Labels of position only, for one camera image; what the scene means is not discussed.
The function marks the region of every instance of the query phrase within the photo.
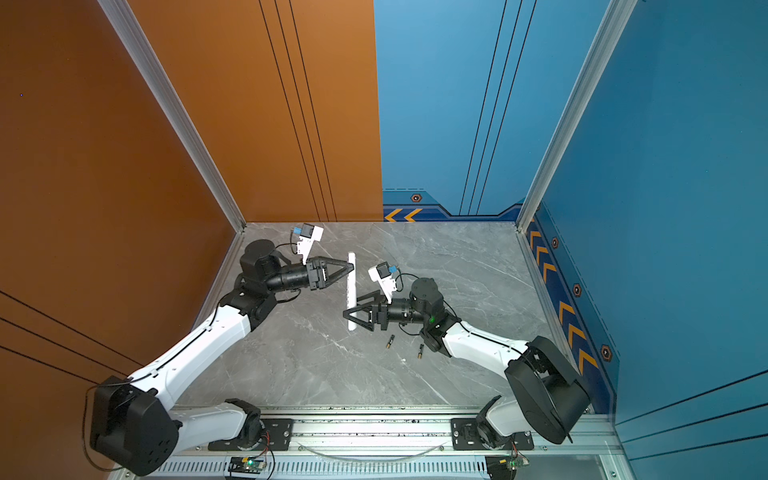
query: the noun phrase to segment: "marble floor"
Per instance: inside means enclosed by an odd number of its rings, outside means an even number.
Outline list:
[[[354,251],[358,295],[376,289],[367,269],[386,260],[402,272],[433,277],[458,316],[473,326],[512,339],[551,338],[511,223],[319,225],[325,232],[312,255],[346,259]],[[293,226],[249,224],[241,251],[260,238],[285,243]],[[289,259],[298,258],[288,248],[281,247]],[[239,272],[236,263],[221,295]],[[406,279],[400,295],[410,283]],[[343,281],[304,290],[297,300],[278,305],[214,361],[179,404],[207,406],[237,397],[257,406],[483,406],[493,396],[511,394],[506,379],[469,361],[426,347],[417,359],[421,338],[407,336],[396,324],[386,332],[350,332],[342,318],[345,306]]]

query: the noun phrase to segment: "black stripe line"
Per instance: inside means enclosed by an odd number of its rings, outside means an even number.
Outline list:
[[[328,166],[326,165],[326,154],[323,151],[323,140],[320,137],[320,129],[317,125],[317,115],[315,114],[315,104],[312,101],[312,89],[310,88],[310,79],[306,75],[306,65],[304,64],[304,53],[301,51],[301,41],[299,40],[299,29],[296,27],[296,17],[293,16],[293,3],[288,0],[290,6],[290,16],[293,19],[293,30],[296,32],[296,43],[299,45],[299,56],[301,57],[301,67],[304,70],[304,80],[306,81],[306,91],[310,94],[310,107],[312,109],[312,117],[315,119],[315,131],[317,132],[317,143],[320,145],[320,157],[323,159],[323,169],[326,171],[326,181],[328,182],[328,195],[331,197],[331,208],[333,208],[333,218],[338,222],[339,217],[336,215],[336,203],[333,201],[333,189],[331,188],[331,179],[328,176]]]
[[[696,422],[691,422],[691,423],[686,423],[685,425],[680,425],[678,427],[672,427],[671,429],[662,430],[661,432],[649,433],[648,435],[643,435],[643,436],[637,437],[635,439],[622,440],[621,443],[628,443],[628,442],[634,442],[635,440],[646,439],[646,438],[652,437],[654,435],[660,435],[662,433],[672,432],[673,430],[684,429],[684,428],[690,427],[692,425],[698,425],[700,423],[709,422],[710,420],[722,419],[722,418],[725,418],[725,417],[728,417],[728,416],[731,416],[731,415],[736,415],[737,413],[744,413],[744,412],[749,412],[750,410],[761,409],[764,406],[768,406],[768,402],[767,403],[761,403],[760,405],[755,405],[753,407],[748,407],[748,408],[745,408],[745,409],[737,410],[735,412],[724,413],[722,415],[717,415],[717,416],[714,416],[714,417],[710,417],[708,419],[698,420]]]
[[[90,380],[90,379],[86,379],[84,376],[79,376],[77,373],[72,373],[72,372],[70,372],[70,371],[68,371],[68,370],[60,369],[60,368],[58,368],[57,366],[51,365],[50,363],[46,363],[46,362],[43,362],[42,360],[38,360],[38,359],[36,359],[36,358],[34,358],[34,357],[30,357],[29,355],[25,355],[24,353],[21,353],[21,352],[17,352],[16,350],[11,350],[11,349],[9,349],[7,346],[2,346],[2,345],[0,345],[0,349],[3,349],[3,350],[7,350],[7,351],[9,351],[10,353],[15,353],[15,354],[16,354],[16,355],[18,355],[18,356],[23,356],[24,358],[26,358],[26,359],[30,359],[30,360],[31,360],[31,361],[33,361],[33,362],[37,362],[37,363],[40,363],[41,365],[49,366],[49,367],[51,367],[51,368],[52,368],[52,369],[54,369],[54,370],[58,370],[59,372],[64,372],[64,373],[67,373],[67,374],[69,374],[69,375],[72,375],[72,376],[78,377],[78,378],[79,378],[79,379],[81,379],[81,380],[85,380],[86,382],[90,382],[90,383],[93,383],[93,384],[95,384],[95,385],[98,385],[98,382],[94,382],[93,380]]]
[[[528,32],[531,30],[531,22],[533,21],[533,13],[536,11],[536,3],[533,2],[533,9],[531,10],[531,17],[528,19],[528,28],[525,29],[525,37],[523,37],[523,46],[520,48],[520,55],[518,56],[518,65],[515,67],[515,74],[512,76],[512,86],[509,88],[509,95],[507,96],[507,104],[504,106],[504,114],[502,114],[502,123],[498,126],[498,133],[496,134],[496,142],[493,145],[493,152],[491,153],[491,160],[488,162],[488,171],[485,172],[485,180],[482,183],[482,191],[480,192],[480,200],[478,200],[478,208],[475,213],[480,211],[480,203],[482,202],[482,196],[485,193],[485,185],[488,183],[488,174],[491,173],[491,165],[493,165],[493,157],[496,155],[496,146],[498,145],[498,138],[502,134],[502,127],[504,126],[504,118],[507,115],[507,107],[509,107],[509,99],[512,97],[512,88],[515,87],[515,79],[518,77],[518,69],[520,68],[520,59],[523,58],[523,50],[525,50],[525,41],[528,40]]]
[[[288,50],[288,41],[286,40],[286,32],[283,29],[283,20],[280,18],[280,9],[277,7],[277,0],[275,1],[275,10],[277,10],[277,21],[280,23],[280,33],[283,34],[283,44],[286,47],[286,55],[288,56],[288,66],[290,67],[290,74],[293,77],[293,87],[296,89],[296,99],[299,102],[299,111],[301,112],[301,119],[304,122],[304,131],[306,132],[306,142],[310,144],[310,154],[312,155],[312,164],[315,166],[315,176],[317,177],[317,187],[320,189],[320,198],[323,199],[323,209],[326,211],[326,219],[329,219],[328,205],[326,205],[326,195],[323,193],[323,184],[320,183],[320,172],[317,169],[317,161],[315,161],[315,149],[312,148],[312,140],[310,139],[310,129],[306,126],[306,117],[304,117],[304,106],[301,105],[301,94],[299,93],[299,84],[296,83],[296,74],[293,72],[293,61],[290,59],[290,51]]]
[[[669,405],[666,405],[666,406],[663,406],[663,407],[659,407],[659,408],[657,408],[655,410],[651,410],[650,412],[645,412],[645,413],[643,413],[641,415],[634,416],[631,419],[622,420],[621,422],[618,422],[616,425],[621,425],[622,423],[631,422],[632,420],[637,420],[640,417],[645,417],[646,415],[650,415],[651,413],[656,413],[656,412],[659,412],[660,410],[668,409],[668,408],[670,408],[672,406],[675,406],[675,405],[680,405],[681,403],[687,402],[688,400],[697,399],[700,396],[705,396],[708,393],[716,392],[717,390],[721,390],[721,389],[725,389],[725,388],[730,387],[730,386],[734,386],[737,383],[745,382],[745,381],[753,379],[753,378],[755,378],[757,376],[765,375],[766,373],[768,373],[768,370],[763,370],[762,372],[758,372],[758,373],[755,373],[755,374],[750,375],[750,376],[745,376],[744,378],[736,380],[734,382],[726,383],[725,385],[721,385],[721,386],[716,387],[714,389],[707,390],[706,392],[702,392],[702,393],[696,394],[694,396],[690,396],[687,399],[678,400],[677,402],[670,403]]]
[[[26,328],[24,328],[24,327],[23,327],[23,326],[21,326],[21,325],[17,325],[16,323],[13,323],[11,320],[8,320],[8,319],[4,319],[4,318],[2,318],[1,316],[0,316],[0,320],[2,320],[3,322],[6,322],[6,323],[8,323],[8,324],[10,324],[10,325],[13,325],[13,326],[15,326],[15,327],[16,327],[16,328],[18,328],[18,329],[22,329],[22,330],[24,330],[26,333],[31,333],[32,335],[34,335],[34,336],[37,336],[38,338],[41,338],[41,339],[45,340],[46,342],[50,342],[50,343],[53,343],[53,344],[54,344],[54,345],[56,345],[56,346],[60,346],[62,349],[65,349],[65,350],[67,350],[67,351],[69,351],[69,352],[72,352],[72,353],[74,353],[75,355],[79,355],[79,356],[83,357],[84,359],[88,359],[88,360],[91,360],[93,363],[98,363],[99,365],[103,366],[104,368],[110,369],[110,370],[112,370],[113,372],[117,372],[117,373],[120,373],[122,376],[127,376],[127,373],[123,373],[123,372],[121,372],[121,371],[120,371],[120,370],[118,370],[118,369],[113,369],[113,368],[112,368],[112,367],[110,367],[109,365],[105,365],[104,363],[101,363],[101,362],[99,362],[98,360],[94,360],[94,359],[92,359],[90,356],[86,356],[86,355],[83,355],[82,353],[80,353],[80,352],[76,352],[76,351],[74,351],[73,349],[71,349],[71,348],[69,348],[69,347],[63,346],[63,345],[62,345],[62,344],[60,344],[60,343],[56,343],[56,342],[54,342],[53,340],[51,340],[51,339],[49,339],[49,338],[46,338],[46,337],[44,337],[43,335],[40,335],[39,333],[35,333],[35,332],[33,332],[33,331],[29,330],[29,329],[26,329]]]
[[[496,107],[498,106],[498,96],[502,92],[502,84],[504,84],[504,73],[507,71],[507,63],[509,62],[509,52],[512,50],[512,42],[515,40],[515,32],[518,30],[518,20],[520,19],[520,10],[523,7],[522,0],[520,1],[520,6],[518,6],[518,14],[515,17],[515,26],[512,28],[512,36],[509,38],[509,47],[507,48],[507,57],[504,59],[504,69],[502,70],[502,79],[498,83],[498,90],[496,91],[496,100],[493,102],[493,112],[491,113],[491,122],[488,124],[488,131],[485,132],[485,143],[482,146],[482,154],[480,155],[480,165],[478,165],[478,175],[475,177],[475,186],[472,188],[472,198],[469,200],[469,208],[467,209],[467,214],[469,215],[472,212],[472,202],[475,201],[475,192],[478,189],[478,180],[480,179],[480,172],[482,171],[482,161],[483,157],[485,156],[485,149],[488,147],[488,137],[491,136],[491,129],[493,128],[493,118],[496,115]]]
[[[462,193],[462,203],[458,207],[458,214],[462,214],[464,208],[464,196],[467,194],[467,184],[469,184],[469,172],[472,171],[472,157],[475,156],[475,147],[478,143],[478,134],[480,133],[480,122],[482,121],[482,112],[485,110],[485,98],[488,97],[488,86],[491,84],[491,73],[493,72],[493,62],[496,59],[496,49],[498,48],[498,39],[502,35],[502,25],[504,24],[504,12],[507,11],[507,0],[504,0],[502,9],[502,19],[498,23],[498,33],[496,34],[496,45],[493,47],[493,56],[491,57],[491,67],[488,70],[488,80],[485,82],[485,93],[482,97],[482,106],[480,107],[480,117],[478,118],[478,128],[475,131],[475,142],[472,143],[472,153],[469,155],[469,167],[467,167],[467,178],[464,180],[464,193]]]
[[[310,194],[312,194],[312,202],[315,204],[315,213],[317,213],[317,221],[320,221],[320,210],[317,208],[317,200],[315,200],[315,191],[312,189],[312,182],[310,181],[310,172],[306,169],[306,160],[304,160],[304,151],[301,149],[301,142],[299,142],[299,131],[296,129],[296,122],[293,121],[293,112],[290,110],[290,103],[288,102],[288,92],[286,92],[286,85],[283,83],[283,74],[280,73],[280,64],[277,63],[277,53],[275,53],[275,45],[272,43],[272,35],[270,35],[270,27],[266,24],[266,15],[264,14],[264,7],[259,0],[259,8],[261,8],[261,16],[264,19],[264,28],[266,29],[266,36],[270,40],[270,47],[272,48],[272,56],[275,58],[275,66],[277,67],[277,76],[280,77],[280,85],[283,87],[283,95],[286,98],[286,106],[288,107],[288,115],[290,115],[290,123],[293,125],[293,133],[296,135],[296,144],[299,145],[299,153],[301,154],[301,161],[304,164],[304,173],[306,174],[306,182],[310,186]]]
[[[645,456],[636,457],[636,458],[627,458],[627,460],[632,462],[634,460],[642,460],[644,458],[661,457],[663,455],[671,455],[673,453],[689,452],[690,450],[707,449],[709,447],[717,447],[718,445],[727,445],[729,443],[744,442],[746,440],[762,439],[764,437],[768,437],[768,433],[761,433],[760,435],[752,435],[750,437],[743,437],[741,439],[726,440],[725,442],[709,443],[707,445],[700,445],[700,446],[697,446],[697,447],[688,447],[687,449],[673,450],[672,452],[654,453],[653,455],[645,455]]]
[[[37,312],[37,313],[39,313],[40,315],[43,315],[45,318],[47,318],[47,319],[49,319],[49,320],[53,320],[54,322],[58,323],[59,325],[61,325],[61,326],[63,326],[63,327],[66,327],[66,328],[70,329],[71,331],[73,331],[73,332],[77,333],[78,335],[80,335],[80,336],[84,336],[85,338],[89,339],[90,341],[92,341],[92,342],[94,342],[94,343],[97,343],[98,345],[101,345],[101,346],[103,346],[105,349],[109,350],[110,352],[113,352],[113,353],[117,353],[119,356],[121,356],[121,357],[123,357],[123,358],[125,358],[125,359],[128,359],[128,360],[132,361],[133,363],[136,363],[137,365],[140,365],[140,366],[143,366],[143,365],[144,365],[143,363],[141,363],[141,362],[137,362],[136,360],[132,359],[130,356],[126,356],[126,355],[123,355],[122,353],[118,352],[117,350],[115,350],[115,349],[112,349],[112,348],[110,348],[110,347],[106,346],[105,344],[103,344],[103,343],[99,342],[99,341],[98,341],[98,340],[96,340],[96,339],[93,339],[93,338],[91,338],[91,337],[90,337],[90,336],[88,336],[88,335],[85,335],[83,332],[80,332],[79,330],[76,330],[76,329],[72,328],[71,326],[67,325],[66,323],[64,323],[64,322],[60,322],[59,320],[56,320],[54,317],[52,317],[52,316],[48,315],[47,313],[43,313],[43,312],[41,312],[40,310],[38,310],[38,309],[34,308],[32,305],[29,305],[28,303],[24,303],[24,302],[22,302],[21,300],[19,300],[19,299],[18,299],[18,298],[16,298],[15,296],[12,296],[12,295],[8,295],[6,292],[3,292],[2,290],[0,290],[0,293],[2,293],[3,295],[7,296],[9,299],[13,300],[14,302],[16,302],[16,303],[20,303],[21,305],[23,305],[23,306],[26,306],[26,307],[27,307],[27,308],[29,308],[30,310],[32,310],[32,311],[34,311],[34,312]]]

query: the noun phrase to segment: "white rod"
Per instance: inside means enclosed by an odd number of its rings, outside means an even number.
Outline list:
[[[346,308],[349,309],[357,306],[357,263],[354,252],[349,252],[347,261],[355,267],[351,272],[346,274]],[[354,323],[352,320],[347,320],[346,327],[351,332],[357,328],[357,323]]]

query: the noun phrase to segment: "aluminum frame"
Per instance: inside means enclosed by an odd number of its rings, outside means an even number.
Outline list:
[[[240,212],[237,202],[221,177],[214,159],[192,123],[187,109],[181,103],[127,0],[98,0],[98,2],[232,228],[236,232],[242,232],[246,225],[245,217]]]
[[[262,409],[262,417],[294,420],[291,446],[279,455],[333,456],[488,455],[487,450],[452,449],[451,419],[474,418],[479,407],[384,407],[371,409]],[[574,443],[556,445],[531,433],[534,455],[621,455],[621,447],[607,415],[584,415],[571,430]],[[239,451],[208,452],[206,447],[179,452],[184,455],[239,455]]]
[[[525,265],[528,267],[528,272],[531,274],[531,282],[533,282],[536,295],[538,295],[538,301],[541,304],[541,309],[544,310],[544,317],[547,320],[547,324],[552,333],[552,341],[560,350],[560,353],[568,359],[571,365],[575,369],[578,369],[576,360],[574,360],[573,353],[571,352],[571,347],[568,345],[565,335],[563,335],[563,329],[560,325],[558,313],[554,311],[547,287],[544,285],[544,280],[538,272],[538,266],[536,265],[533,252],[528,248],[528,239],[525,238],[525,232],[518,231],[516,237],[518,238],[518,245],[520,246],[520,250],[522,250],[523,257],[525,258]]]
[[[632,15],[637,0],[611,0],[589,48],[584,64],[581,66],[576,83],[574,83],[568,103],[565,104],[563,115],[552,134],[547,151],[536,171],[536,176],[525,196],[525,202],[518,215],[518,231],[525,231],[538,208],[544,193],[549,187],[554,172],[558,169],[565,149],[573,137],[574,131],[592,98],[595,87],[598,86],[605,66],[614,53],[614,48],[621,37],[621,32]]]

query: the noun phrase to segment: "blue wall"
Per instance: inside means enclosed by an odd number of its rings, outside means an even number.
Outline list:
[[[376,0],[384,189],[454,215],[519,202],[607,4]]]
[[[768,4],[640,0],[543,208],[621,359],[641,480],[765,478],[767,180]]]

